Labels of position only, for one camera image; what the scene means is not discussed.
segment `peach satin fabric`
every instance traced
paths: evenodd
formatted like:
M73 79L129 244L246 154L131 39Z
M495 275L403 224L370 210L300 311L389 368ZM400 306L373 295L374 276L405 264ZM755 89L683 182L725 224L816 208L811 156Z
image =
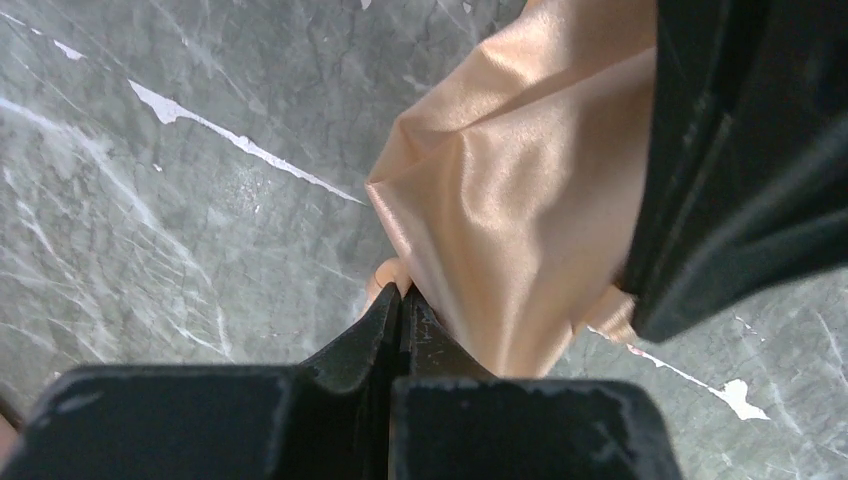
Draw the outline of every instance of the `peach satin fabric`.
M366 190L412 281L503 376L583 325L629 329L612 282L644 188L653 0L529 1L395 121Z

